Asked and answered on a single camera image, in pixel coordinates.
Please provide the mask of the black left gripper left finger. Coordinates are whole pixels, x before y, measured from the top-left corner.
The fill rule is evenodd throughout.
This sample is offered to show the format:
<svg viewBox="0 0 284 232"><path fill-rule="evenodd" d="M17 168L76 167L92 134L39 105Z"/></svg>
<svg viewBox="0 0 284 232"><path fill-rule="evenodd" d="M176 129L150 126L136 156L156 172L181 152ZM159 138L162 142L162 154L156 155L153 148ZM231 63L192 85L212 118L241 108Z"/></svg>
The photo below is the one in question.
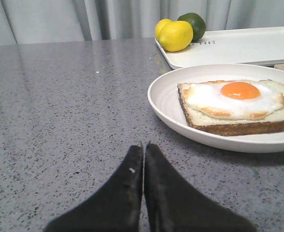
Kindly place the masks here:
<svg viewBox="0 0 284 232"><path fill-rule="evenodd" d="M143 148L133 145L90 198L51 221L46 232L136 232L143 184Z"/></svg>

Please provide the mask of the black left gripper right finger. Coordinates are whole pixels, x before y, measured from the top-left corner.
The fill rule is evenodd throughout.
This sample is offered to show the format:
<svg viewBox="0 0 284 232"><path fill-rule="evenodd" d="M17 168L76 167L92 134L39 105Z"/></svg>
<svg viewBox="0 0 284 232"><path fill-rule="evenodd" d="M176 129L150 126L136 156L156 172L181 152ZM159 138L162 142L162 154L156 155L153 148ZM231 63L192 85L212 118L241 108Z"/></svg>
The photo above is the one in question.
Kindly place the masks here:
<svg viewBox="0 0 284 232"><path fill-rule="evenodd" d="M246 218L190 185L155 144L146 148L144 195L152 232L255 232Z"/></svg>

